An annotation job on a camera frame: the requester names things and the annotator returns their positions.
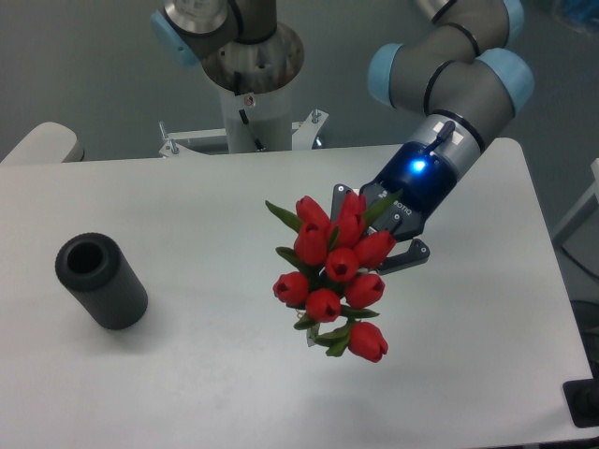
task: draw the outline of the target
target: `cable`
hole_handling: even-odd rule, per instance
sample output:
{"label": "cable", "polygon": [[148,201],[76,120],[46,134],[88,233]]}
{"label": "cable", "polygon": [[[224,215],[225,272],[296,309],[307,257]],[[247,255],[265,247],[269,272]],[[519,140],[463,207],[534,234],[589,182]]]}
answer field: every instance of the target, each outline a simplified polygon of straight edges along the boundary
{"label": "cable", "polygon": [[570,262],[572,262],[574,265],[576,265],[578,268],[580,268],[582,271],[584,271],[591,278],[595,279],[596,281],[599,281],[599,274],[593,273],[588,268],[586,268],[584,265],[582,265],[580,262],[578,262],[578,260],[573,255],[571,255],[568,252],[568,250],[566,250],[563,246],[560,249],[562,250],[563,255],[565,255],[568,259],[570,259]]}

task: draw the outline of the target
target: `light blue joint cap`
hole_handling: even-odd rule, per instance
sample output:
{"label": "light blue joint cap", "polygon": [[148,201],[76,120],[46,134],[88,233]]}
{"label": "light blue joint cap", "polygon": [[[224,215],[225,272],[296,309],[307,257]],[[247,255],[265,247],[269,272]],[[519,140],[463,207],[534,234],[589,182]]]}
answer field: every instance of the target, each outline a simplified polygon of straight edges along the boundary
{"label": "light blue joint cap", "polygon": [[391,106],[391,95],[389,93],[391,83],[391,67],[397,51],[403,44],[386,44],[377,51],[368,67],[368,92],[374,99],[384,105]]}
{"label": "light blue joint cap", "polygon": [[199,60],[160,12],[155,11],[150,22],[158,40],[183,67],[196,65]]}
{"label": "light blue joint cap", "polygon": [[476,59],[488,65],[499,77],[518,115],[533,94],[534,77],[531,69],[518,55],[505,49],[487,50]]}
{"label": "light blue joint cap", "polygon": [[507,18],[509,20],[509,36],[507,45],[511,45],[524,28],[524,8],[520,0],[504,0],[505,9],[507,9]]}

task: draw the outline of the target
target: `tulip flower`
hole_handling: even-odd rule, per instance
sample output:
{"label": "tulip flower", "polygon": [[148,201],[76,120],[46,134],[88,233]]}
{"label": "tulip flower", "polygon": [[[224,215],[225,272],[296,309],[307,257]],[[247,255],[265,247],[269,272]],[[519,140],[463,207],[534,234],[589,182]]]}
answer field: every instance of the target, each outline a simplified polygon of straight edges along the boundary
{"label": "tulip flower", "polygon": [[361,322],[352,326],[348,348],[355,355],[376,363],[387,353],[388,344],[378,327]]}
{"label": "tulip flower", "polygon": [[318,323],[330,323],[341,313],[341,300],[328,288],[321,288],[308,295],[306,313]]}
{"label": "tulip flower", "polygon": [[272,291],[286,305],[298,306],[308,297],[308,279],[298,271],[282,274]]}
{"label": "tulip flower", "polygon": [[335,282],[351,281],[356,276],[358,268],[358,258],[349,248],[331,251],[325,264],[327,275]]}
{"label": "tulip flower", "polygon": [[320,205],[309,196],[305,196],[296,203],[296,211],[298,217],[304,223],[314,223],[321,229],[329,229],[330,218],[326,212],[322,210]]}
{"label": "tulip flower", "polygon": [[364,274],[350,281],[344,289],[345,300],[354,309],[364,309],[378,301],[385,283],[378,274]]}
{"label": "tulip flower", "polygon": [[329,244],[325,230],[315,223],[304,223],[293,245],[299,260],[316,266],[327,258]]}
{"label": "tulip flower", "polygon": [[346,215],[360,215],[366,210],[366,196],[363,194],[356,195],[353,190],[350,190],[343,199],[341,209],[339,210],[339,217]]}
{"label": "tulip flower", "polygon": [[366,222],[358,213],[340,216],[330,226],[327,233],[328,239],[330,239],[330,235],[336,226],[339,226],[339,237],[335,248],[353,248],[366,230]]}
{"label": "tulip flower", "polygon": [[354,247],[354,253],[361,267],[375,269],[383,263],[395,243],[389,231],[379,231],[359,241]]}

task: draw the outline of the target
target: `blue led light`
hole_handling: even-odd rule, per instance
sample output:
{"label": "blue led light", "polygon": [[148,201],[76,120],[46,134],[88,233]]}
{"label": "blue led light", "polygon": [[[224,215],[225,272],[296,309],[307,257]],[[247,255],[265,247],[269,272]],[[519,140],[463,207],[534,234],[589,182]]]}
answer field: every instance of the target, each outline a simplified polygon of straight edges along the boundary
{"label": "blue led light", "polygon": [[424,162],[422,159],[416,159],[411,165],[410,165],[410,170],[412,170],[412,173],[420,173],[422,170],[424,170],[427,166],[427,163]]}

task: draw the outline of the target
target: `black cylindrical container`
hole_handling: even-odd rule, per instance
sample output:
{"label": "black cylindrical container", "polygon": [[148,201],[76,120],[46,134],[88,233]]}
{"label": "black cylindrical container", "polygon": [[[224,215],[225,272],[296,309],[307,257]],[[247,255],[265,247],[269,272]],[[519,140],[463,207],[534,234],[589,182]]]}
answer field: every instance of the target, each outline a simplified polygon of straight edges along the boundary
{"label": "black cylindrical container", "polygon": [[133,325],[146,312],[148,295],[119,246],[102,234],[69,240],[56,257],[56,275],[106,329]]}

